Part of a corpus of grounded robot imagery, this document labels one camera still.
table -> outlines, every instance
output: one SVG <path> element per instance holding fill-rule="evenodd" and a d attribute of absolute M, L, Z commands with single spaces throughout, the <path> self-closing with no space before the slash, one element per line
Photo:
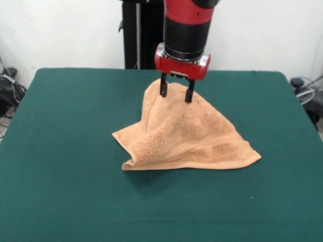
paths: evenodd
<path fill-rule="evenodd" d="M 158 77 L 37 72 L 0 144 L 1 242 L 323 241 L 323 145 L 280 73 L 210 71 L 196 83 L 260 161 L 122 172 L 130 156 L 111 133 L 139 121 Z"/>

